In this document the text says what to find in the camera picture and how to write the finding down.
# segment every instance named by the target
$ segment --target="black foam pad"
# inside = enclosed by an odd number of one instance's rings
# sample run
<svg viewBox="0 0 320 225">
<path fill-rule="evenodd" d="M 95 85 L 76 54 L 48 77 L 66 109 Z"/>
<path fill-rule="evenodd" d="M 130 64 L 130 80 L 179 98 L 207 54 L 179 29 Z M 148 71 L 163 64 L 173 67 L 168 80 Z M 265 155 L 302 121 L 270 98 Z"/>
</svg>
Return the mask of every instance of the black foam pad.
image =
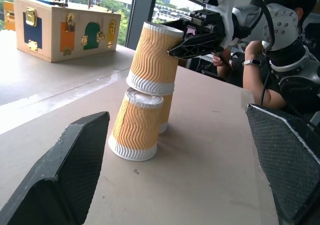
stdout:
<svg viewBox="0 0 320 225">
<path fill-rule="evenodd" d="M 2 208 L 0 224 L 83 224 L 100 176 L 109 120 L 108 112 L 100 112 L 71 123 Z"/>
<path fill-rule="evenodd" d="M 249 104 L 246 115 L 272 193 L 284 215 L 298 223 L 319 201 L 320 139 L 280 110 Z"/>
</svg>

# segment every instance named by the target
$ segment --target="wristwatch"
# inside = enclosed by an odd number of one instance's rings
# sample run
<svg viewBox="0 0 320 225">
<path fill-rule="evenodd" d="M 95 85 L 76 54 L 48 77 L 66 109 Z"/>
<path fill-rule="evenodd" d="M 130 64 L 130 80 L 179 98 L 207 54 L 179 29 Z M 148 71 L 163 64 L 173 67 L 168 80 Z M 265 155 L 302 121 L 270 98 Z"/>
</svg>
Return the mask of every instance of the wristwatch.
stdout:
<svg viewBox="0 0 320 225">
<path fill-rule="evenodd" d="M 250 59 L 250 60 L 244 61 L 242 63 L 242 66 L 245 66 L 245 65 L 248 65 L 248 64 L 253 64 L 253 65 L 256 65 L 258 67 L 261 67 L 261 61 L 259 61 L 257 59 Z"/>
</svg>

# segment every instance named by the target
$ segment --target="person's arm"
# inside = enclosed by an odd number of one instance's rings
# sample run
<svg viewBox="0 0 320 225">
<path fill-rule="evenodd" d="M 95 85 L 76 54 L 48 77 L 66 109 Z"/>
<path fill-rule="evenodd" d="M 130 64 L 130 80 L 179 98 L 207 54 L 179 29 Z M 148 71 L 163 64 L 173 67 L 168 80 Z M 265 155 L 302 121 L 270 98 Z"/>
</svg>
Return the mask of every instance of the person's arm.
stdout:
<svg viewBox="0 0 320 225">
<path fill-rule="evenodd" d="M 263 46 L 261 41 L 252 41 L 245 49 L 245 61 L 257 59 L 257 55 L 262 53 L 262 50 Z M 261 80 L 258 66 L 253 64 L 244 66 L 243 88 L 250 90 L 253 93 L 254 103 L 260 105 L 264 84 Z M 286 102 L 278 92 L 266 89 L 263 106 L 272 109 L 282 109 L 286 106 Z"/>
<path fill-rule="evenodd" d="M 223 52 L 222 52 L 222 56 L 224 58 L 224 60 L 226 60 L 227 62 L 229 62 L 230 60 L 230 56 L 231 56 L 231 52 L 226 48 Z M 216 66 L 216 70 L 218 73 L 218 76 L 220 78 L 223 79 L 227 79 L 232 71 L 232 68 L 230 66 L 226 66 L 220 57 L 218 57 L 217 55 L 213 55 L 213 65 Z"/>
</svg>

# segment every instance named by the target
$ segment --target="blue panel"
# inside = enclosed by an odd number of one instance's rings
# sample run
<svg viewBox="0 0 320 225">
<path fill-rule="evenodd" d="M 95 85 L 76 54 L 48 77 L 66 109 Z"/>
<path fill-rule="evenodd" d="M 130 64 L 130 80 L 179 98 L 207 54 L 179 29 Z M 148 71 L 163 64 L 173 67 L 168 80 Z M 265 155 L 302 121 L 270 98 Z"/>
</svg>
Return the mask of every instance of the blue panel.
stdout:
<svg viewBox="0 0 320 225">
<path fill-rule="evenodd" d="M 23 13 L 23 31 L 24 42 L 29 43 L 29 40 L 37 42 L 38 48 L 42 49 L 42 19 L 36 18 L 36 26 L 30 26 L 26 23 L 26 13 Z"/>
</svg>

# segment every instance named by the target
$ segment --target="orange paper cup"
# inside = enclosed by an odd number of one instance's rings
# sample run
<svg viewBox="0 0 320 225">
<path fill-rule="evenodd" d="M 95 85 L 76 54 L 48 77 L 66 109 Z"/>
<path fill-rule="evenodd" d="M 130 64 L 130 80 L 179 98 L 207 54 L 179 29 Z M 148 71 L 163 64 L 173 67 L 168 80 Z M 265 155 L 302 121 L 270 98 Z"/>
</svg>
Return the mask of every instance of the orange paper cup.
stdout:
<svg viewBox="0 0 320 225">
<path fill-rule="evenodd" d="M 145 22 L 133 57 L 127 84 L 145 94 L 174 92 L 178 59 L 167 51 L 183 39 L 184 32 L 163 24 Z"/>
<path fill-rule="evenodd" d="M 163 96 L 163 106 L 160 113 L 160 128 L 159 134 L 164 133 L 168 128 L 168 120 L 170 115 L 171 103 L 173 94 Z"/>
<path fill-rule="evenodd" d="M 128 88 L 108 143 L 121 158 L 145 161 L 157 151 L 159 118 L 164 99 Z"/>
</svg>

